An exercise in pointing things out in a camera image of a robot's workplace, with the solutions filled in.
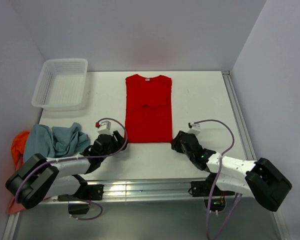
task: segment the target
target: metal frame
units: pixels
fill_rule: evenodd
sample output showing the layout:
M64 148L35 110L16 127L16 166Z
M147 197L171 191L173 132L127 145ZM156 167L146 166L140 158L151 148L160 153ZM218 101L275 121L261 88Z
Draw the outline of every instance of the metal frame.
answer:
M232 111L239 130L240 140L247 160L257 159L248 134L246 123L244 121L238 99L231 81L230 71L222 72L224 84L229 96ZM188 194L191 187L191 181L204 180L204 178L193 179L153 179L153 180L126 180L126 181L89 181L88 184L103 184L104 193L100 202L141 202L141 201L168 201L168 200L186 200L194 199ZM58 201L57 197L51 197L42 201L41 205L50 204L68 204L68 201ZM71 201L71 203L81 203L80 201ZM19 213L9 216L3 240L12 240ZM291 240L287 225L281 209L273 213L273 219L278 227L278 234L282 240Z

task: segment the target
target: white plastic basket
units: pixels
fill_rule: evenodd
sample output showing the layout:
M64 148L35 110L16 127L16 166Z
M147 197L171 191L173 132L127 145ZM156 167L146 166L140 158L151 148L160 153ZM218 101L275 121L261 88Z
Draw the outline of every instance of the white plastic basket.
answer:
M32 105L48 111L81 109L87 68L88 61L80 58L46 61L34 90Z

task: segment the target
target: blue cloth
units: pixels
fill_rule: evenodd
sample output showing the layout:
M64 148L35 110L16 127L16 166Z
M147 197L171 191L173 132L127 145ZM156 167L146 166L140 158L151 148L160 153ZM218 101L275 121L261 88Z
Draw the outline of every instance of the blue cloth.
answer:
M59 158L83 152L90 145L90 139L80 130L81 125L77 122L71 127L53 126L52 129L42 124L34 125L25 143L23 161L33 154Z

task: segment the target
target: white connector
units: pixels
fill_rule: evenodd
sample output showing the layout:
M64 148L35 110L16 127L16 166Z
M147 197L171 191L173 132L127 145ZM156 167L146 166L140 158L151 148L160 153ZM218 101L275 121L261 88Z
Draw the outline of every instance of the white connector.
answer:
M201 128L200 128L200 124L194 124L193 122L189 122L189 130L188 130L188 134L194 134L196 136L198 136L201 133Z
M103 121L100 123L100 126L98 127L97 131L99 134L111 135L110 128L111 128L111 122Z

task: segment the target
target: red t-shirt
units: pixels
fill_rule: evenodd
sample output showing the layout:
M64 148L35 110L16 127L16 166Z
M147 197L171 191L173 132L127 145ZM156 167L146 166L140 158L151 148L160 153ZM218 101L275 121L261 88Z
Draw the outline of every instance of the red t-shirt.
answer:
M171 78L163 75L125 79L125 128L130 143L169 143L172 140Z

